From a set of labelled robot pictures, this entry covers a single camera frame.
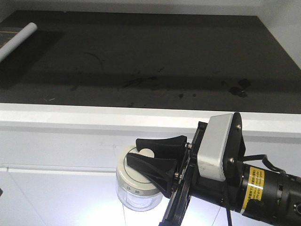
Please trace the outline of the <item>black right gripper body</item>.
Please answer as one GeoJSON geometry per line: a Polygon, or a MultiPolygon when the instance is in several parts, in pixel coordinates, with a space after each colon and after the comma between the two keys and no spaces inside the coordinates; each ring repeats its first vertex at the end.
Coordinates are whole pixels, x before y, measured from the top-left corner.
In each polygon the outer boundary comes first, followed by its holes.
{"type": "Polygon", "coordinates": [[[231,210],[241,204],[241,190],[245,154],[242,122],[232,121],[223,156],[225,181],[216,181],[200,176],[197,155],[208,123],[199,122],[192,141],[186,171],[176,192],[171,196],[161,226],[181,225],[191,197],[197,197],[226,209],[228,225],[232,224],[231,210]]]}

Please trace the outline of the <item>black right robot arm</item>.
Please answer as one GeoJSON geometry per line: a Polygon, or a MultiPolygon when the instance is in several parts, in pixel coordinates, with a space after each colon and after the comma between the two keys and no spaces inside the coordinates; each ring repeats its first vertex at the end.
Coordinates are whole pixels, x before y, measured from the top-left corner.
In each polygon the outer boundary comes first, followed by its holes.
{"type": "Polygon", "coordinates": [[[163,226],[182,223],[191,197],[273,226],[301,223],[301,179],[275,167],[264,154],[245,154],[239,113],[200,122],[193,141],[185,136],[137,139],[136,148],[154,157],[126,155],[135,169],[169,199],[163,226]]]}

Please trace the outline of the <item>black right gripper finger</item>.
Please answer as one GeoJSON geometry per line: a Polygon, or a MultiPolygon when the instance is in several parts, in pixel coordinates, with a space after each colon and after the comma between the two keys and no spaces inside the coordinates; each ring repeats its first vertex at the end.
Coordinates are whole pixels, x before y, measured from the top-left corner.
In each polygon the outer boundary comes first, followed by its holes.
{"type": "Polygon", "coordinates": [[[159,159],[176,159],[182,162],[185,155],[186,136],[177,136],[167,139],[136,139],[136,149],[150,149],[155,158],[159,159]]]}
{"type": "Polygon", "coordinates": [[[129,167],[145,176],[166,198],[172,195],[174,174],[178,170],[176,159],[151,158],[136,153],[126,156],[129,167]]]}

